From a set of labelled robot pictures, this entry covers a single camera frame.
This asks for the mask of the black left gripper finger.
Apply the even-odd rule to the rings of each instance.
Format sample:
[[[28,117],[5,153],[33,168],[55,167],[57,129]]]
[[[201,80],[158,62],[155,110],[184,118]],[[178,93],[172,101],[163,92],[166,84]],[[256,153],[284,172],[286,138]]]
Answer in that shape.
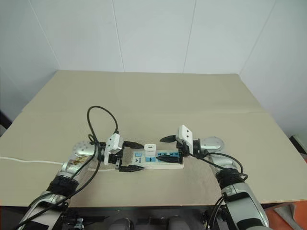
[[[143,149],[142,144],[137,143],[137,142],[132,142],[132,141],[124,141],[123,146],[131,148],[131,149]]]
[[[137,172],[144,170],[144,167],[138,165],[119,166],[118,170],[120,172]]]

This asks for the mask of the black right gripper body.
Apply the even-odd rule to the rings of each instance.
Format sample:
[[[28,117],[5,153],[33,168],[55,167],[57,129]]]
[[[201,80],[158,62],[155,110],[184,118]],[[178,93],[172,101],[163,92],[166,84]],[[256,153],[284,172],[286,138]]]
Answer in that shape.
[[[177,141],[176,148],[182,158],[189,156],[189,146],[186,141]]]

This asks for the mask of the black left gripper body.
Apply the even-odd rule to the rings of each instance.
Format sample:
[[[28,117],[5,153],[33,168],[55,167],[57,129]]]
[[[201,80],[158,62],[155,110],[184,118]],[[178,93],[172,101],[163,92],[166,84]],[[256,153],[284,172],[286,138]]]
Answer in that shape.
[[[124,143],[120,145],[120,149],[111,149],[109,151],[108,163],[115,164],[116,170],[120,170],[124,155]]]

